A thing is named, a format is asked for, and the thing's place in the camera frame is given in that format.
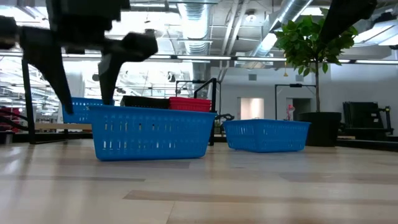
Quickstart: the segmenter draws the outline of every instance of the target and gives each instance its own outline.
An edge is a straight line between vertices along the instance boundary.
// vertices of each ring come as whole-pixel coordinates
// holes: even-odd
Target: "floor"
[[[0,146],[1,223],[398,223],[398,153],[315,148],[100,162],[92,140]]]

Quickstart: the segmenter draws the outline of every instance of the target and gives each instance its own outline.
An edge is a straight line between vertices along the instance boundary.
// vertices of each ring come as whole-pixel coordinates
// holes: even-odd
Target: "blue basket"
[[[310,123],[252,119],[226,121],[228,146],[251,152],[289,152],[304,149]]]
[[[189,159],[206,153],[215,114],[90,106],[95,154],[101,161]]]
[[[90,124],[87,106],[103,105],[103,101],[99,99],[86,99],[72,97],[73,114],[67,114],[65,107],[62,105],[62,115],[64,123]]]

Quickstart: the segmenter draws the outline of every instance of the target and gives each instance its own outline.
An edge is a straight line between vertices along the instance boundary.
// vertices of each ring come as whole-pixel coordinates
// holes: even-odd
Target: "black basket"
[[[168,109],[169,99],[155,99],[143,96],[123,96],[120,106]]]

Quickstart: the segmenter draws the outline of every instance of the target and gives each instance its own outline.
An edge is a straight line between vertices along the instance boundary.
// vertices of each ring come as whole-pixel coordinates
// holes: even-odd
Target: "plastic basket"
[[[211,100],[170,97],[171,110],[209,112],[210,107],[211,107]]]
[[[143,96],[123,96],[121,106],[168,109],[169,99],[156,99]]]
[[[91,106],[95,154],[101,161],[189,159],[206,153],[215,114]]]
[[[103,101],[99,99],[87,99],[72,97],[73,114],[68,114],[65,111],[65,107],[62,105],[62,115],[64,123],[76,123],[76,124],[90,124],[90,117],[88,116],[87,106],[103,105]]]
[[[310,123],[252,119],[225,121],[223,125],[231,149],[289,152],[304,149]]]

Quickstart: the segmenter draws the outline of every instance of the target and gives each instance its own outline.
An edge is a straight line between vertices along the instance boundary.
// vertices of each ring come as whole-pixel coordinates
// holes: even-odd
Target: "red basket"
[[[211,100],[170,97],[171,110],[209,112],[210,107],[211,107]]]

